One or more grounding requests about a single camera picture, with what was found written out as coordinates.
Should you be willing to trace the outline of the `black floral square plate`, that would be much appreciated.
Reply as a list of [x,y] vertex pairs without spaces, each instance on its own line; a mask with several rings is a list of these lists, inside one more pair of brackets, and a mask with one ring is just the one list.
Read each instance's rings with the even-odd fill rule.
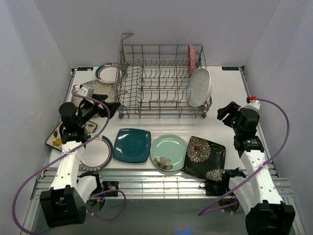
[[189,140],[184,171],[200,179],[220,182],[224,173],[226,147],[203,138]]

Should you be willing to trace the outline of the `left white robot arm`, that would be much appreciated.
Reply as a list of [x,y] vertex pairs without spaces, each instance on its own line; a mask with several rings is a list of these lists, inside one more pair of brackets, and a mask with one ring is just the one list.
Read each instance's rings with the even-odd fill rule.
[[86,219],[86,202],[100,195],[104,184],[98,172],[79,174],[81,158],[88,141],[85,124],[95,115],[111,119],[119,102],[107,103],[107,95],[94,94],[83,98],[79,106],[65,102],[59,107],[64,125],[62,156],[49,189],[41,192],[40,204],[49,228],[82,224]]

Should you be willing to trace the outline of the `white oval plate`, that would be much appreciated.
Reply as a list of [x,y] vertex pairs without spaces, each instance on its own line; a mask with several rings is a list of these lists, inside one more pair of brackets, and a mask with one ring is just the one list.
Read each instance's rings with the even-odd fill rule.
[[190,77],[187,88],[187,101],[192,107],[200,107],[212,94],[213,82],[210,72],[206,68],[199,68]]

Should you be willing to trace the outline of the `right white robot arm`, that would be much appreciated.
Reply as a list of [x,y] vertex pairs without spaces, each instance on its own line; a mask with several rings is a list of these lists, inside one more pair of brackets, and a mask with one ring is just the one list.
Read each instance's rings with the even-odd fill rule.
[[269,172],[264,146],[256,135],[259,109],[260,102],[250,97],[243,107],[232,101],[218,110],[217,118],[235,133],[234,147],[248,173],[245,179],[235,176],[222,180],[221,189],[237,197],[249,235],[287,235],[295,210],[284,202]]

